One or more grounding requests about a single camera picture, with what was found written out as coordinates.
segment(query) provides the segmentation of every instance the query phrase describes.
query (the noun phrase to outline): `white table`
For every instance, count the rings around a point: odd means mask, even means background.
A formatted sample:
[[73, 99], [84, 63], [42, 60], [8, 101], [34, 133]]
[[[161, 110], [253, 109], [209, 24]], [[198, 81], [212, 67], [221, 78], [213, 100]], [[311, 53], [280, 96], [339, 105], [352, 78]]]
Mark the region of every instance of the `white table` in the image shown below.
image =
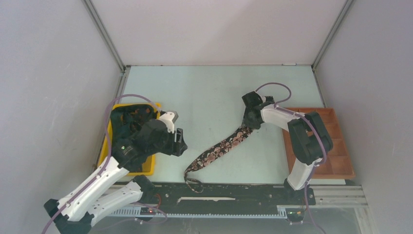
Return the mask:
[[[175, 123], [184, 129], [188, 150], [180, 157], [158, 154], [156, 182], [184, 182], [187, 166], [203, 151], [229, 136], [240, 126], [241, 97], [267, 82], [280, 82], [293, 92], [283, 107], [323, 107], [310, 66], [135, 66], [124, 94], [140, 94], [160, 102], [163, 110], [175, 110]], [[275, 100], [287, 97], [280, 86], [259, 91]], [[122, 103], [141, 102], [126, 97]], [[234, 150], [189, 177], [210, 183], [283, 183], [288, 176], [287, 158], [280, 128], [264, 124]], [[344, 180], [315, 179], [313, 184], [344, 184]]]

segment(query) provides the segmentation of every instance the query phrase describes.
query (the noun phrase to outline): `black floral cloth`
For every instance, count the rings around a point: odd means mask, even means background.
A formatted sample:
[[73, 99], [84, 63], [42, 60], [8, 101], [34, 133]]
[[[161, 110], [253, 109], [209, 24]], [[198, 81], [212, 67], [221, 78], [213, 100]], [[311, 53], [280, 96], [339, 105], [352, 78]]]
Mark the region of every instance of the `black floral cloth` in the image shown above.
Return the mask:
[[[210, 163], [212, 163], [216, 159], [224, 156], [224, 154], [228, 153], [234, 147], [236, 147], [241, 142], [243, 142], [247, 137], [249, 137], [252, 131], [253, 131], [252, 128], [249, 128], [245, 125], [241, 125], [229, 137], [227, 137], [226, 139], [222, 140], [218, 144], [212, 146], [211, 148], [203, 152], [201, 155], [199, 155], [187, 167], [187, 169], [184, 172], [184, 180], [185, 180], [185, 183], [188, 185], [188, 187], [196, 193], [202, 193], [202, 191], [204, 190], [202, 183], [197, 179], [188, 178], [188, 173], [198, 171], [208, 166]], [[193, 188], [191, 186], [192, 184], [198, 184], [197, 186], [198, 189]]]

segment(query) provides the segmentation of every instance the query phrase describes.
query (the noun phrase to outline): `wooden box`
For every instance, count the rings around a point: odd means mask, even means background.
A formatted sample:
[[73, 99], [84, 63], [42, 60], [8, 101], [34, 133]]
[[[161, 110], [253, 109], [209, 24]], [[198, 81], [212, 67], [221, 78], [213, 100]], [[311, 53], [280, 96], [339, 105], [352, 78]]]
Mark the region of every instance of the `wooden box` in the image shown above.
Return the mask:
[[[296, 112], [309, 113], [317, 111], [333, 140], [333, 148], [327, 154], [327, 161], [316, 169], [315, 179], [351, 179], [356, 176], [350, 156], [341, 133], [338, 119], [333, 108], [288, 108]], [[296, 157], [291, 146], [290, 134], [283, 130], [285, 151], [287, 153], [288, 169], [291, 172]]]

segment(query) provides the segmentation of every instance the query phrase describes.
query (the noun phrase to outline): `fabric strap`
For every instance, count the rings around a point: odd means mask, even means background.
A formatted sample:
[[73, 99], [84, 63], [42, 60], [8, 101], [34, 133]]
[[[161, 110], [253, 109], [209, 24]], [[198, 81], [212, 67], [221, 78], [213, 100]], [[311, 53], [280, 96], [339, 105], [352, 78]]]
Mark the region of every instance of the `fabric strap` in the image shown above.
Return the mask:
[[[204, 190], [202, 182], [200, 182], [197, 179], [188, 178], [188, 173], [199, 171], [200, 169], [208, 166], [216, 159], [224, 156], [224, 154], [228, 153], [230, 150], [232, 150], [241, 142], [243, 142], [247, 137], [249, 137], [252, 131], [252, 128], [246, 127], [245, 125], [241, 125], [229, 137], [227, 137], [226, 139], [222, 140], [218, 144], [212, 146], [211, 148], [203, 152], [201, 155], [199, 155], [185, 170], [184, 180], [188, 187], [196, 193], [202, 193], [202, 191]], [[191, 186], [192, 184], [198, 184], [198, 189], [194, 189]]]

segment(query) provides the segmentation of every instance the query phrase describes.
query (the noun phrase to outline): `yellow bin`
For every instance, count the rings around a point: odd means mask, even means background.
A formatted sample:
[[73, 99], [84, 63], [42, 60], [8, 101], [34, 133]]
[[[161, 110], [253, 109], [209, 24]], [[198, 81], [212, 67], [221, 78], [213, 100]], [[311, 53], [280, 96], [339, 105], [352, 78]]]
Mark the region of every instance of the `yellow bin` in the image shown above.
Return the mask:
[[[137, 105], [137, 104], [147, 104], [153, 107], [155, 110], [157, 109], [157, 107], [159, 108], [161, 107], [161, 104], [159, 103], [155, 103], [156, 107], [152, 106], [150, 103], [128, 103], [128, 104], [116, 104], [113, 106], [112, 110], [114, 110], [117, 107], [121, 107], [121, 106], [130, 106], [130, 105]], [[112, 141], [112, 124], [110, 120], [108, 124], [108, 133]], [[107, 155], [108, 155], [108, 140], [105, 137], [105, 140], [103, 141], [102, 151], [100, 151], [99, 161], [97, 165], [98, 167], [102, 164], [103, 160], [105, 160]], [[128, 173], [127, 176], [138, 176], [138, 175], [150, 176], [153, 174], [154, 167], [155, 167], [155, 155], [152, 155], [146, 159], [146, 162], [144, 164], [142, 164], [142, 172]]]

